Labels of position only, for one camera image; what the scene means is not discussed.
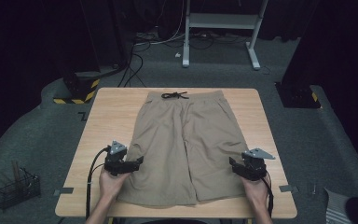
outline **shorts leg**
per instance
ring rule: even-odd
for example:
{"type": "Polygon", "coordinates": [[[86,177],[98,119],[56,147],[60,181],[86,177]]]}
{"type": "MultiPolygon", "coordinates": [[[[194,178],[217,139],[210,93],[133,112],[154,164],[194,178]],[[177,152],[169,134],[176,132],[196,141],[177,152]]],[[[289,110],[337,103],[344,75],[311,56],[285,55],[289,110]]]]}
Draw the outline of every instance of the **shorts leg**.
{"type": "Polygon", "coordinates": [[[144,163],[126,180],[118,199],[144,205],[195,204],[182,136],[182,107],[159,98],[149,94],[138,114],[127,160],[144,156],[144,163]]]}
{"type": "Polygon", "coordinates": [[[228,157],[241,160],[247,146],[223,93],[218,91],[213,97],[194,100],[184,118],[188,165],[198,200],[244,195],[228,157]]]}

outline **tabletop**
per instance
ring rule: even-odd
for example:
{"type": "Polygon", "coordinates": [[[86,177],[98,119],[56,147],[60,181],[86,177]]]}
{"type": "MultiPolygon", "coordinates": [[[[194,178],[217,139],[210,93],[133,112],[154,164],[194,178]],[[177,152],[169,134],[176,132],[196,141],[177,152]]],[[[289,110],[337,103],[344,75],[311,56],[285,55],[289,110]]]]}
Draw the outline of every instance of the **tabletop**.
{"type": "MultiPolygon", "coordinates": [[[[130,145],[137,114],[150,91],[187,91],[188,94],[222,91],[236,116],[248,148],[262,148],[276,158],[265,160],[274,193],[272,217],[296,216],[296,205],[291,192],[281,192],[279,188],[288,183],[257,90],[210,88],[100,88],[63,186],[73,191],[60,195],[56,206],[58,216],[85,216],[87,177],[92,160],[101,149],[111,145],[113,140],[125,146],[130,145]]],[[[101,155],[95,164],[103,163],[104,157],[101,155]]],[[[92,177],[91,210],[99,199],[99,171],[94,172],[92,177]]],[[[141,206],[116,202],[109,210],[108,216],[246,218],[252,217],[253,213],[246,198],[237,197],[176,206],[141,206]]]]}

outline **metal stand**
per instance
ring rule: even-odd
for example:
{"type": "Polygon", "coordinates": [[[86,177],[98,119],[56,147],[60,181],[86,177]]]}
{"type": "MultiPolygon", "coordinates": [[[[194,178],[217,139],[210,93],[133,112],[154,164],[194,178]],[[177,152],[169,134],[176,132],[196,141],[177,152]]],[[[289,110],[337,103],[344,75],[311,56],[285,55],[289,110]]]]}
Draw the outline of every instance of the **metal stand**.
{"type": "Polygon", "coordinates": [[[189,31],[190,27],[203,28],[223,28],[223,29],[244,29],[254,30],[251,42],[246,43],[246,49],[252,61],[254,70],[260,69],[260,63],[255,55],[255,41],[260,30],[261,22],[264,18],[267,3],[269,0],[263,0],[258,15],[231,15],[231,14],[208,14],[208,13],[190,13],[190,0],[187,0],[186,6],[186,28],[185,44],[183,47],[183,67],[190,66],[190,48],[189,31]]]}
{"type": "Polygon", "coordinates": [[[25,171],[24,178],[0,188],[0,209],[4,212],[11,206],[25,202],[33,197],[40,197],[40,177],[25,171]]]}

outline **cable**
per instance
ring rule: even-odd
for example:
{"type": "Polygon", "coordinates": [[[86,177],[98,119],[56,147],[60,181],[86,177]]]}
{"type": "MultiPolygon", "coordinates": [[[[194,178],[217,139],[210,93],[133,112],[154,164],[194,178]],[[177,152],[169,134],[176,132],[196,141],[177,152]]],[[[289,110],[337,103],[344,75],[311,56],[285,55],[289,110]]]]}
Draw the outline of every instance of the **cable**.
{"type": "Polygon", "coordinates": [[[182,15],[180,17],[179,26],[178,26],[178,29],[176,30],[176,33],[171,38],[169,38],[168,40],[164,40],[164,41],[160,41],[160,42],[152,42],[151,44],[162,44],[162,43],[166,43],[166,42],[169,42],[171,40],[174,40],[175,38],[180,38],[180,37],[183,36],[183,35],[180,35],[179,37],[175,37],[179,33],[180,26],[182,25],[184,9],[185,9],[185,0],[182,1],[182,15]]]}
{"type": "Polygon", "coordinates": [[[101,167],[101,166],[103,166],[103,165],[104,165],[104,163],[101,163],[101,164],[97,165],[97,166],[92,170],[92,173],[94,174],[94,171],[95,171],[96,169],[98,169],[98,167],[101,167]]]}
{"type": "Polygon", "coordinates": [[[268,191],[268,213],[269,213],[269,216],[271,217],[272,216],[272,209],[274,207],[274,195],[272,194],[272,189],[271,189],[271,185],[272,185],[271,176],[269,175],[268,171],[266,171],[266,172],[268,174],[269,184],[267,183],[267,181],[264,178],[261,178],[261,180],[264,182],[264,184],[267,187],[267,191],[268,191]]]}
{"type": "Polygon", "coordinates": [[[135,76],[137,76],[136,74],[139,72],[139,70],[141,70],[141,68],[142,68],[142,66],[144,66],[144,59],[140,56],[140,55],[138,55],[138,54],[132,54],[132,55],[134,55],[134,56],[137,56],[139,59],[141,59],[141,65],[139,66],[139,68],[136,70],[136,72],[134,72],[134,74],[132,74],[130,77],[129,77],[129,79],[126,81],[126,83],[124,84],[124,87],[126,87],[127,86],[127,84],[131,81],[131,79],[133,78],[133,77],[135,77],[135,76]]]}
{"type": "Polygon", "coordinates": [[[135,53],[138,53],[138,52],[142,52],[142,51],[145,51],[145,50],[147,50],[147,49],[150,49],[150,47],[152,46],[151,43],[150,43],[150,40],[147,40],[147,42],[142,43],[142,45],[145,44],[145,43],[148,43],[148,45],[147,45],[147,47],[146,47],[145,49],[135,50],[134,52],[135,52],[135,53]]]}
{"type": "Polygon", "coordinates": [[[194,35],[198,40],[206,41],[206,40],[212,40],[210,44],[207,47],[204,48],[196,48],[193,45],[189,44],[189,46],[193,49],[208,49],[210,48],[214,43],[214,38],[211,36],[211,34],[202,34],[202,35],[194,35]]]}
{"type": "Polygon", "coordinates": [[[103,148],[103,149],[101,149],[100,152],[98,152],[98,154],[94,158],[94,161],[91,164],[91,167],[89,168],[89,176],[87,178],[86,220],[90,216],[91,178],[92,178],[92,173],[95,170],[93,167],[94,167],[94,164],[97,161],[98,157],[101,155],[101,153],[107,152],[108,148],[109,147],[103,148]]]}
{"type": "Polygon", "coordinates": [[[249,37],[245,37],[244,39],[239,40],[241,37],[242,36],[237,35],[237,36],[233,37],[232,40],[228,40],[228,41],[218,40],[218,38],[226,38],[224,36],[223,37],[217,37],[214,42],[217,43],[217,44],[238,44],[238,43],[241,43],[241,42],[246,42],[249,39],[249,37]]]}
{"type": "Polygon", "coordinates": [[[266,68],[268,70],[268,72],[263,72],[263,75],[269,75],[271,73],[271,69],[269,69],[267,66],[262,66],[261,68],[266,68]]]}
{"type": "Polygon", "coordinates": [[[164,13],[165,3],[167,3],[167,0],[165,0],[164,4],[162,5],[161,13],[159,14],[157,21],[156,21],[156,26],[158,26],[158,21],[161,18],[162,14],[164,13]]]}
{"type": "Polygon", "coordinates": [[[118,83],[118,87],[120,87],[120,85],[121,85],[121,83],[123,82],[123,80],[124,80],[124,77],[126,76],[126,74],[127,74],[127,71],[129,70],[129,68],[130,68],[130,64],[131,64],[131,61],[132,61],[132,55],[133,55],[133,47],[134,47],[135,45],[132,45],[132,47],[131,47],[131,53],[130,53],[130,61],[129,61],[129,63],[128,63],[128,65],[127,65],[127,68],[126,68],[126,70],[124,71],[124,74],[123,74],[123,76],[121,77],[121,80],[120,80],[120,82],[118,83]]]}
{"type": "Polygon", "coordinates": [[[143,83],[143,81],[138,77],[138,75],[135,75],[136,76],[136,78],[138,78],[138,80],[142,83],[142,85],[144,86],[144,87],[146,87],[146,85],[143,83]]]}
{"type": "Polygon", "coordinates": [[[167,47],[170,47],[170,48],[175,48],[175,49],[178,49],[178,48],[181,48],[183,45],[184,45],[184,42],[181,41],[180,42],[180,45],[178,46],[172,46],[172,45],[169,45],[168,43],[162,43],[163,45],[167,46],[167,47]]]}
{"type": "Polygon", "coordinates": [[[57,224],[61,224],[64,219],[65,219],[65,217],[62,217],[62,218],[60,219],[60,221],[57,222],[57,224]]]}

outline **dark background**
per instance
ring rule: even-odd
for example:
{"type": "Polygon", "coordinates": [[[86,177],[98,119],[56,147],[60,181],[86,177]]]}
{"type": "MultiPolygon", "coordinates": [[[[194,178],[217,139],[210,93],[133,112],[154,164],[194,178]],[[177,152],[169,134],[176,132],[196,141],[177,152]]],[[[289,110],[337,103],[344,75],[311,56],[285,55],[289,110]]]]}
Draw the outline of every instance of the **dark background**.
{"type": "MultiPolygon", "coordinates": [[[[156,25],[164,3],[125,2],[123,11],[131,19],[129,24],[139,32],[156,25]]],[[[243,0],[239,5],[238,0],[232,0],[204,4],[198,0],[192,1],[192,9],[255,13],[259,3],[243,0]]],[[[176,25],[171,21],[178,20],[181,5],[181,1],[167,1],[158,25],[174,31],[176,25]]],[[[47,84],[62,77],[57,60],[71,72],[95,71],[102,63],[122,60],[114,55],[110,55],[111,61],[100,57],[103,43],[109,44],[106,40],[112,30],[108,27],[113,24],[109,11],[100,6],[86,0],[0,1],[0,136],[16,119],[40,104],[40,92],[47,84]]],[[[285,75],[287,83],[300,88],[321,85],[358,151],[358,2],[269,1],[259,38],[276,36],[283,41],[302,37],[289,64],[291,72],[285,75]]]]}

